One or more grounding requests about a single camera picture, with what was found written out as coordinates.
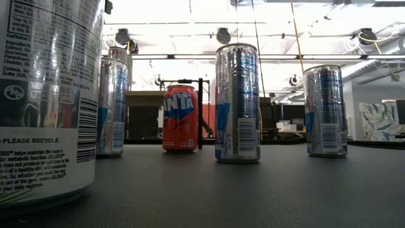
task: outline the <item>fanta logo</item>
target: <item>fanta logo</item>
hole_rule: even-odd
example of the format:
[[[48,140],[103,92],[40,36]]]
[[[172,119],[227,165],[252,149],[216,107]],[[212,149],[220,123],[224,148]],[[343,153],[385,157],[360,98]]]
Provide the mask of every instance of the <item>fanta logo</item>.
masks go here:
[[[194,110],[194,104],[188,93],[180,92],[165,98],[163,100],[163,109],[165,117],[175,117],[177,120],[181,120]]]
[[[185,110],[189,108],[194,108],[191,98],[189,98],[188,93],[177,93],[172,94],[170,98],[165,98],[163,101],[163,107],[165,111],[171,111],[172,109],[177,109],[180,101],[180,109]]]

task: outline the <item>energy drink can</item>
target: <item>energy drink can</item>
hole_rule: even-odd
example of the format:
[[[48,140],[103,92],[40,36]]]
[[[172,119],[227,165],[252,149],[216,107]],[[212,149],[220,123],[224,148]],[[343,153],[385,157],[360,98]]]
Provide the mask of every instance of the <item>energy drink can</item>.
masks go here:
[[[316,66],[304,72],[307,152],[345,157],[347,126],[339,66]]]
[[[123,153],[127,66],[119,60],[101,59],[97,157]]]
[[[94,180],[105,4],[1,3],[0,219],[77,199]]]
[[[192,86],[171,85],[163,100],[163,149],[191,152],[197,148],[197,94]]]
[[[258,56],[250,44],[228,44],[216,52],[216,139],[219,162],[260,159]]]
[[[110,47],[108,49],[108,58],[126,63],[128,61],[127,50],[122,47]]]

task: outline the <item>fanta can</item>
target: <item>fanta can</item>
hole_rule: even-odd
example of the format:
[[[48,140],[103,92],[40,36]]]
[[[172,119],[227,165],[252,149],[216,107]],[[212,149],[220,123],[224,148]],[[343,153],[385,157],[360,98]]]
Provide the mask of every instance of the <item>fanta can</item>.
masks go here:
[[[163,149],[197,148],[197,94],[192,86],[171,85],[163,101]]]

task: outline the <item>aluminum can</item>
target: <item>aluminum can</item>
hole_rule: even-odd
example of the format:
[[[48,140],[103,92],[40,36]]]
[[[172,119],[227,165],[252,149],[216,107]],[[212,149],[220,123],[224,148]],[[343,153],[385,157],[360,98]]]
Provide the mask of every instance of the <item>aluminum can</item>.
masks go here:
[[[122,47],[110,47],[108,49],[108,58],[126,63],[128,61],[127,50]]]
[[[104,1],[2,1],[0,218],[94,180]]]
[[[101,58],[97,157],[121,156],[124,150],[127,65]]]
[[[128,67],[128,80],[127,80],[127,91],[131,91],[132,87],[132,63],[134,60],[132,56],[128,56],[127,58],[127,67]]]
[[[215,157],[219,162],[260,159],[258,55],[250,44],[216,52]]]
[[[347,125],[339,66],[316,66],[304,72],[307,152],[345,157]]]
[[[197,94],[192,86],[171,85],[163,101],[163,149],[190,152],[197,148]]]

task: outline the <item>white wall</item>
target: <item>white wall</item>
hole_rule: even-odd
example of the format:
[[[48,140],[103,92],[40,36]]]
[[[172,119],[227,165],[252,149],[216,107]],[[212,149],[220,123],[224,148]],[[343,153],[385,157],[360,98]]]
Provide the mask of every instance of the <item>white wall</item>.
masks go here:
[[[359,104],[381,103],[383,99],[405,99],[405,88],[402,88],[398,85],[389,87],[352,85],[352,110],[354,113],[354,128],[356,132],[356,135],[353,136],[354,140],[364,140],[364,132],[361,122]],[[348,115],[348,109],[349,111],[351,111],[351,108],[347,108],[346,115]]]
[[[353,90],[352,82],[346,82],[343,85],[343,100],[345,104],[347,131],[348,136],[356,139],[356,128],[354,126],[354,105],[353,105]]]

